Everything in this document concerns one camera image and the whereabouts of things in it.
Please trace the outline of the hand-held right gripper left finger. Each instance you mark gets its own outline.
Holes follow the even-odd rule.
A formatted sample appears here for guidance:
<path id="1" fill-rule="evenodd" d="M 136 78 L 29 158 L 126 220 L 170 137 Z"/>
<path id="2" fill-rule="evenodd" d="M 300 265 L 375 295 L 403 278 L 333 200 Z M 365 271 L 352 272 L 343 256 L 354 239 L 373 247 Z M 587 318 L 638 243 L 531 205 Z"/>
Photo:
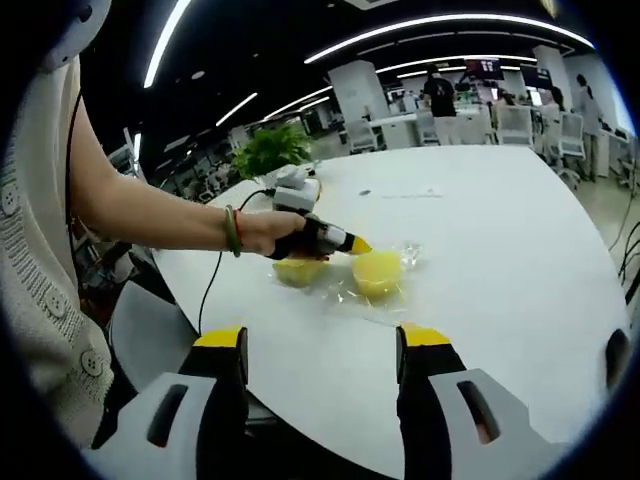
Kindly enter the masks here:
<path id="1" fill-rule="evenodd" d="M 248 419 L 248 331 L 198 338 L 180 370 L 125 405 L 115 432 L 84 460 L 104 479 L 240 479 Z"/>

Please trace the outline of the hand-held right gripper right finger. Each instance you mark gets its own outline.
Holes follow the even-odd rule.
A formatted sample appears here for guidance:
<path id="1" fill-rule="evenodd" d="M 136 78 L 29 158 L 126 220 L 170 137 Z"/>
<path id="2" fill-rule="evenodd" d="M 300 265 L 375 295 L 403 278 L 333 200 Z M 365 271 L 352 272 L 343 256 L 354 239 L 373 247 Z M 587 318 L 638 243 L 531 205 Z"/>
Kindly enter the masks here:
<path id="1" fill-rule="evenodd" d="M 397 326 L 396 370 L 407 479 L 539 479 L 566 449 L 537 433 L 525 404 L 467 368 L 435 329 Z"/>

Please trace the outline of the person's left hand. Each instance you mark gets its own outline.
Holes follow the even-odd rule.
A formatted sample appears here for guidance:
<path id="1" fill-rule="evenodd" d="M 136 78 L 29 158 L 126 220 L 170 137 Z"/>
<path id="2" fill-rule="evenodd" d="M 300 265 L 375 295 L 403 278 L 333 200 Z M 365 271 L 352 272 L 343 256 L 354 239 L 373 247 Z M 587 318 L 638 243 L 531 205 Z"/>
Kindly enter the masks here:
<path id="1" fill-rule="evenodd" d="M 277 239 L 302 231 L 305 226 L 304 217 L 285 211 L 239 212 L 236 223 L 242 251 L 264 257 L 271 256 Z"/>

